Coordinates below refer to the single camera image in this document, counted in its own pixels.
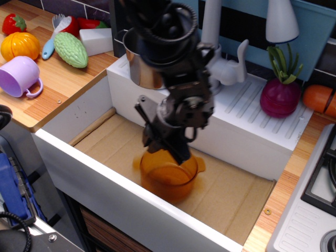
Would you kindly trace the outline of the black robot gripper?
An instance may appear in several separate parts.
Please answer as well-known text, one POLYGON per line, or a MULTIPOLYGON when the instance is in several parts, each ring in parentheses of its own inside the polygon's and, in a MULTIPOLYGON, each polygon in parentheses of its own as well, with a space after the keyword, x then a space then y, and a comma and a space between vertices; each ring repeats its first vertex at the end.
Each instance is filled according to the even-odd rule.
POLYGON ((167 150, 178 164, 191 157, 188 144, 197 130, 208 125, 214 111, 210 87, 199 81, 167 88, 169 95, 156 103, 139 96, 135 109, 145 121, 142 142, 149 153, 167 150))

